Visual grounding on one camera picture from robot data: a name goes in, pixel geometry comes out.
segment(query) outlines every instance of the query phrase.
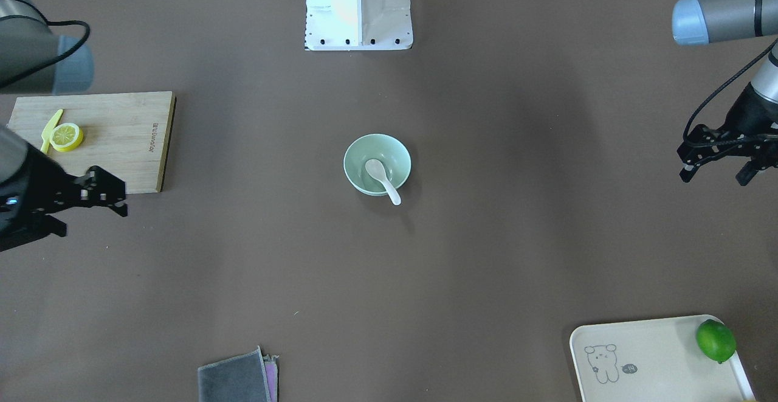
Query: light green bowl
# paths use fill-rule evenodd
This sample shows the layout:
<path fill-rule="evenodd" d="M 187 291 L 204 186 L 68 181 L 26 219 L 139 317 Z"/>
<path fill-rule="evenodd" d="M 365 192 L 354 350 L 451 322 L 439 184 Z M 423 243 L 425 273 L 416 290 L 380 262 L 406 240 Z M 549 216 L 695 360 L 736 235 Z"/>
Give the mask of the light green bowl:
<path fill-rule="evenodd" d="M 351 184 L 363 194 L 385 196 L 386 189 L 378 180 L 370 177 L 365 163 L 378 159 L 387 170 L 392 186 L 399 188 L 411 174 L 411 155 L 399 140 L 380 134 L 362 136 L 356 139 L 343 156 L 343 171 Z"/>

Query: spoon handle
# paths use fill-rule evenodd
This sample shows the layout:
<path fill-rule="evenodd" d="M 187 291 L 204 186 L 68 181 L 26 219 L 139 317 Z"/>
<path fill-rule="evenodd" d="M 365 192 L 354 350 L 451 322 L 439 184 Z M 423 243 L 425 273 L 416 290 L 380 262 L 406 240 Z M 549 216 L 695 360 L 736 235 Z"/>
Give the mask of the spoon handle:
<path fill-rule="evenodd" d="M 389 180 L 381 180 L 381 183 L 384 184 L 384 188 L 386 188 L 387 196 L 389 196 L 389 199 L 391 199 L 392 204 L 395 206 L 400 206 L 400 194 L 397 193 L 397 189 L 394 188 L 394 186 L 389 183 Z"/>

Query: sliced lemon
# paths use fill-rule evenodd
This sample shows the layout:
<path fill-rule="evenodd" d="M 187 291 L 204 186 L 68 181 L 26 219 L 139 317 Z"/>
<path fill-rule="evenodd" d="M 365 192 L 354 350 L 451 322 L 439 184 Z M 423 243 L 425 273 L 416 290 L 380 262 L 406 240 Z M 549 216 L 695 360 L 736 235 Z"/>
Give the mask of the sliced lemon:
<path fill-rule="evenodd" d="M 51 131 L 51 147 L 60 153 L 75 150 L 84 140 L 84 131 L 72 122 L 66 122 Z"/>

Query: cartoon bear print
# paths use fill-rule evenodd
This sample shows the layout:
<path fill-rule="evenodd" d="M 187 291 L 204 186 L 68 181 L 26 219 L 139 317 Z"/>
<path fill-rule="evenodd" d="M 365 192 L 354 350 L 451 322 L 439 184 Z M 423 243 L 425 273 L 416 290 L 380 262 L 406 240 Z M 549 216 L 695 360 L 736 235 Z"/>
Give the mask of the cartoon bear print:
<path fill-rule="evenodd" d="M 597 375 L 600 384 L 614 383 L 619 380 L 619 369 L 616 368 L 616 345 L 586 346 L 583 349 L 587 353 L 589 366 Z"/>

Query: lime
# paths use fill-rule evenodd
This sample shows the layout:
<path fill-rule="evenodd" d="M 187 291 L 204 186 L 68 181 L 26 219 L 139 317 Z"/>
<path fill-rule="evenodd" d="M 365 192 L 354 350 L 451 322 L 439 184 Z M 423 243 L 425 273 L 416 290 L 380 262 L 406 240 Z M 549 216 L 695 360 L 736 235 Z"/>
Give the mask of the lime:
<path fill-rule="evenodd" d="M 706 357 L 718 361 L 719 364 L 734 355 L 735 342 L 732 331 L 716 320 L 705 320 L 697 328 L 697 345 Z"/>
<path fill-rule="evenodd" d="M 51 147 L 60 153 L 75 150 L 75 147 L 81 145 L 84 139 L 84 132 L 78 125 L 72 122 L 66 122 L 51 131 Z"/>

